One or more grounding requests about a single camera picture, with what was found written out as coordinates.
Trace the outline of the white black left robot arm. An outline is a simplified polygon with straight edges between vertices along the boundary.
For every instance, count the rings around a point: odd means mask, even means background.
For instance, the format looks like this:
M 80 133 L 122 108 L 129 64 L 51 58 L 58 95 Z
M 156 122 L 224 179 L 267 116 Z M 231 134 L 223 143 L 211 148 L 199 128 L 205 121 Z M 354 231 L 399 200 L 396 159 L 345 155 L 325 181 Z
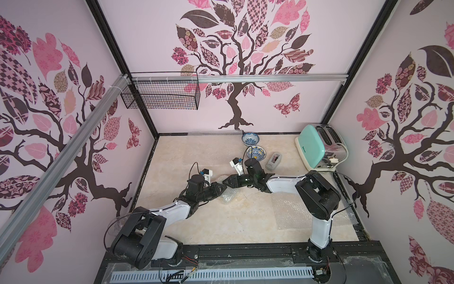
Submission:
M 145 268 L 153 260 L 178 265 L 183 259 L 183 243 L 165 236 L 164 229 L 191 217 L 201 203 L 220 197 L 226 190 L 226 185 L 210 183 L 201 174 L 191 176 L 173 203 L 156 209 L 137 207 L 119 217 L 114 223 L 125 220 L 124 225 L 106 251 L 137 269 Z

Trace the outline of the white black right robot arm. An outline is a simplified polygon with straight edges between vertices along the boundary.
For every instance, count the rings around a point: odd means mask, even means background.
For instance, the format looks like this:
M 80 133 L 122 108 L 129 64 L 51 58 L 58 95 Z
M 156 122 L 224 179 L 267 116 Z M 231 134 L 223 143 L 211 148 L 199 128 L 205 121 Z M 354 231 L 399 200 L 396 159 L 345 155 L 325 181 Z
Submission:
M 253 187 L 269 194 L 298 194 L 313 217 L 309 243 L 319 250 L 329 245 L 341 194 L 320 172 L 311 170 L 303 176 L 279 176 L 265 172 L 255 158 L 246 160 L 245 165 L 246 173 L 230 175 L 222 183 L 232 189 Z

